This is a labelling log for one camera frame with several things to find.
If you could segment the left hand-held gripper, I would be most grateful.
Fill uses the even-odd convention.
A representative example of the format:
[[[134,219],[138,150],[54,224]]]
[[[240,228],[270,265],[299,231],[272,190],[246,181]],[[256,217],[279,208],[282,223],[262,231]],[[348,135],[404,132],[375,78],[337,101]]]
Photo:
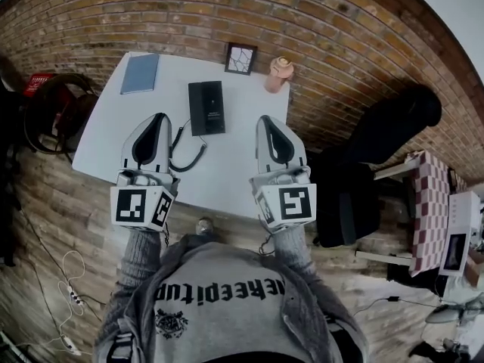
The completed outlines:
[[[170,173],[159,173],[168,172],[171,143],[172,124],[165,113],[148,117],[126,139],[121,156],[125,169],[110,189],[113,224],[142,231],[165,228],[180,182]]]

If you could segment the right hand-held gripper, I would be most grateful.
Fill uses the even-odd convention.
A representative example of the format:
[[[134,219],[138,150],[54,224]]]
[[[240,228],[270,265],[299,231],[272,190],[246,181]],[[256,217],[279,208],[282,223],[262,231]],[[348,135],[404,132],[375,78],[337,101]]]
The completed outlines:
[[[317,185],[310,182],[299,136],[279,119],[261,116],[256,124],[256,159],[264,174],[251,178],[250,185],[262,225],[275,234],[315,221]]]

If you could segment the person's right forearm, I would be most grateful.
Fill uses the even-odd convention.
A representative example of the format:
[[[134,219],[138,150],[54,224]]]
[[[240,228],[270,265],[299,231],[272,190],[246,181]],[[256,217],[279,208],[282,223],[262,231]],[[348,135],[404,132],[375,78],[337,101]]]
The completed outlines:
[[[306,233],[303,226],[279,231],[273,239],[277,259],[307,281],[317,278],[317,272],[306,244]]]

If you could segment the person's left forearm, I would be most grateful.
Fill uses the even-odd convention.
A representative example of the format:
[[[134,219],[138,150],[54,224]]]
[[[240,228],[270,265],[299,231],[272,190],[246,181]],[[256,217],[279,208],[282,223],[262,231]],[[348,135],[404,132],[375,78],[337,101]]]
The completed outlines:
[[[120,288],[132,291],[150,278],[160,267],[161,239],[154,231],[130,230],[121,262]]]

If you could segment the white square table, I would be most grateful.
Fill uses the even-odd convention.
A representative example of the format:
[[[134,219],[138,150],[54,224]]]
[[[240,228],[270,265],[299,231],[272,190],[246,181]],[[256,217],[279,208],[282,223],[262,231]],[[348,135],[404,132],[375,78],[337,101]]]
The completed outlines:
[[[290,85],[272,94],[265,90],[266,77],[225,72],[223,65],[173,55],[159,56],[154,89],[123,95],[126,67],[138,52],[127,52],[104,86],[92,111],[73,159],[73,168],[114,183],[122,167],[122,147],[133,130],[149,116],[165,113],[172,130],[184,127],[173,154],[177,166],[186,166],[203,142],[207,149],[193,169],[179,174],[176,200],[193,206],[254,219],[258,208],[249,180],[258,172],[256,123],[269,115],[287,120]],[[220,81],[225,133],[194,137],[191,134],[188,86],[192,82]]]

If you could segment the pink bottle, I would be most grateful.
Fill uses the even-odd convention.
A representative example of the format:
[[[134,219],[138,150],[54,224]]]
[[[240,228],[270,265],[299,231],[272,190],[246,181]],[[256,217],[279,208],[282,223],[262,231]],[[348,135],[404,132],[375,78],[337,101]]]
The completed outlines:
[[[293,75],[293,63],[286,57],[277,57],[270,63],[269,74],[265,80],[265,90],[269,93],[278,93],[283,84]]]

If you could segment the blue notebook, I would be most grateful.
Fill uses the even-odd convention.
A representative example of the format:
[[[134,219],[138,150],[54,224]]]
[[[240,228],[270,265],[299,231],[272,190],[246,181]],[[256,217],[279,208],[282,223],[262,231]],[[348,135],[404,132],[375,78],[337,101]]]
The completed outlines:
[[[130,56],[126,65],[121,95],[151,92],[154,90],[160,56],[144,54]]]

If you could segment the black office chair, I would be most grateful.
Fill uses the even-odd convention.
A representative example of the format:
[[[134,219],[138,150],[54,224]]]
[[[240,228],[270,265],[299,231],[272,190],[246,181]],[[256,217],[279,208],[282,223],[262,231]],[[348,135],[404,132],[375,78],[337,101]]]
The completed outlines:
[[[318,186],[314,245],[352,245],[380,227],[378,184],[370,166],[385,163],[441,117],[436,93],[413,85],[369,107],[347,141],[311,158],[311,180]]]

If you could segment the rattan chair with red cushion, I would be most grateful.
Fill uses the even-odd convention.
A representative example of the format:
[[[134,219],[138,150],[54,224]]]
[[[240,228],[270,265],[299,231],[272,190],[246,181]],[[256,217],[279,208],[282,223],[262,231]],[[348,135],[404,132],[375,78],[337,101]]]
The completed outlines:
[[[30,98],[23,114],[23,132],[29,147],[47,155],[72,154],[98,96],[87,77],[61,73],[44,83]]]

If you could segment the red plastic crate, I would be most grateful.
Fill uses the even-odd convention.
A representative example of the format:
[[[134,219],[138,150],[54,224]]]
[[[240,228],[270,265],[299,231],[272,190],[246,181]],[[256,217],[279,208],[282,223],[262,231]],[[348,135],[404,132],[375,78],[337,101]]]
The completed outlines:
[[[34,73],[31,75],[23,94],[28,98],[31,98],[38,88],[40,88],[44,83],[54,76],[55,73]]]

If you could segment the black equipment pile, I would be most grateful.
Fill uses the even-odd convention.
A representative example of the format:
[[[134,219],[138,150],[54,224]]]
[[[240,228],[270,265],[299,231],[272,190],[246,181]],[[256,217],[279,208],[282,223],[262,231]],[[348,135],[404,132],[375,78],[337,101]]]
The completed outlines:
[[[23,140],[20,119],[23,96],[6,88],[0,78],[0,265],[14,267],[17,240],[12,228],[14,211],[21,205],[14,190],[20,171],[17,154]]]

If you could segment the white power strip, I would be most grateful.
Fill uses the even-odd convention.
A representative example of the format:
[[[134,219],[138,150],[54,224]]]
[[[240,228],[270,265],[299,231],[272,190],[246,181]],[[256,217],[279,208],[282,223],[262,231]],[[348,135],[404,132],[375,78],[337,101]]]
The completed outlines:
[[[70,294],[71,300],[74,301],[74,303],[77,304],[77,306],[84,306],[84,301],[77,294],[77,292],[73,289],[73,287],[70,284],[67,285],[67,289]]]

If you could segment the person's torso in grey sweatshirt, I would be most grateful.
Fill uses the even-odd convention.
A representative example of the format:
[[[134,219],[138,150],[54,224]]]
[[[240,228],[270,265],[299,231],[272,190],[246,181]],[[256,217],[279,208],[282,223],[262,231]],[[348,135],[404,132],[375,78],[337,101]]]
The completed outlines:
[[[116,283],[93,363],[368,363],[365,335],[317,275],[185,235],[132,291]]]

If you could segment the white microwave oven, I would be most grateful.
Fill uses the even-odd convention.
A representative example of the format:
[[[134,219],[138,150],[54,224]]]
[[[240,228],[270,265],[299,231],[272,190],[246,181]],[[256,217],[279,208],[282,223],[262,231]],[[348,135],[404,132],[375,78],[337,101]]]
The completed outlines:
[[[480,236],[480,198],[473,191],[449,197],[448,228],[439,274],[460,277],[464,273],[471,242]]]

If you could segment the grey round stand base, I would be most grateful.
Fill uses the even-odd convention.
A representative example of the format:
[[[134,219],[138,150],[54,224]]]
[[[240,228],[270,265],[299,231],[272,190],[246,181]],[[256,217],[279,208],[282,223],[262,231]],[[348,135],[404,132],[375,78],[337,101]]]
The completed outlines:
[[[427,324],[446,324],[451,322],[473,321],[478,315],[484,315],[484,304],[443,305],[433,310],[425,319]]]

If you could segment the black picture frame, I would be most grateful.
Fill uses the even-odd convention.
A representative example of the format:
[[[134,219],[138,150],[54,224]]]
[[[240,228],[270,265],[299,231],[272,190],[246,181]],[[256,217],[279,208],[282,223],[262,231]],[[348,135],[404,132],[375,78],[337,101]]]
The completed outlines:
[[[258,48],[253,45],[229,42],[225,58],[225,72],[249,76],[253,71],[257,51]]]

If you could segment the white side table frame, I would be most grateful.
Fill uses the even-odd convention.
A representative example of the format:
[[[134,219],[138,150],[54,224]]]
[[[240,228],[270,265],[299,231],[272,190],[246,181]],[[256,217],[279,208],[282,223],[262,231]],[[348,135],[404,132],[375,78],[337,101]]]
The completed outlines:
[[[419,162],[417,158],[412,158],[398,165],[376,171],[374,173],[374,180],[377,181],[382,178],[390,178],[395,175],[407,175],[408,173],[411,173],[413,170],[415,170],[418,166]],[[403,265],[409,267],[411,265],[412,255],[410,253],[400,253],[398,255],[382,255],[356,250],[355,257],[375,262],[384,262],[386,264]]]

